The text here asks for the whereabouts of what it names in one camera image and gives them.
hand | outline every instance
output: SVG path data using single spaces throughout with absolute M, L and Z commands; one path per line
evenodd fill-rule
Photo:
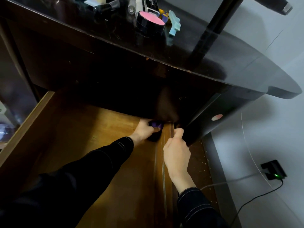
M 184 130 L 178 128 L 174 132 L 174 137 L 169 138 L 164 146 L 164 161 L 172 182 L 181 193 L 185 189 L 196 186 L 187 171 L 191 153 L 182 139 Z
M 148 119 L 141 119 L 134 133 L 129 136 L 133 140 L 134 146 L 137 146 L 141 141 L 161 130 L 158 127 L 149 126 L 149 121 Z

black sleeve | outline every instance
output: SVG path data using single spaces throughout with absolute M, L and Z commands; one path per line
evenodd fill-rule
M 196 187 L 184 190 L 177 199 L 178 216 L 184 228 L 227 228 L 226 221 Z
M 0 210 L 0 227 L 75 227 L 132 153 L 131 138 L 88 153 L 38 183 Z

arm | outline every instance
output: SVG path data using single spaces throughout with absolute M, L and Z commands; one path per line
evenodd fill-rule
M 148 120 L 140 120 L 129 137 L 114 141 L 64 165 L 41 174 L 38 183 L 0 211 L 0 227 L 75 227 L 88 208 L 111 182 L 134 146 L 154 130 Z
M 182 139 L 184 130 L 175 129 L 174 138 L 164 146 L 164 161 L 169 176 L 180 196 L 177 199 L 178 216 L 184 228 L 226 228 L 226 221 L 211 206 L 204 194 L 196 188 L 187 172 L 190 151 Z

glossy black tabletop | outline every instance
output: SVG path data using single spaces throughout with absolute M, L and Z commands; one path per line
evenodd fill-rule
M 175 37 L 168 34 L 171 25 L 165 27 L 161 37 L 144 37 L 135 27 L 135 17 L 125 9 L 96 18 L 92 7 L 78 0 L 0 0 L 0 15 L 10 18 L 14 6 L 21 6 L 96 40 L 208 79 L 280 98 L 302 93 L 299 85 L 270 59 L 226 32 L 218 35 L 200 62 L 191 64 L 190 55 L 207 23 L 163 0 L 158 5 L 173 10 L 181 19 L 181 30 Z

wooden drawer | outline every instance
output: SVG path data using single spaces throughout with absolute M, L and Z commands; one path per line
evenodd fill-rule
M 0 153 L 0 204 L 28 189 L 38 174 L 130 135 L 138 122 L 71 93 L 48 92 Z M 77 227 L 173 227 L 177 191 L 163 161 L 172 135 L 173 125 L 166 124 L 158 142 L 135 148 Z

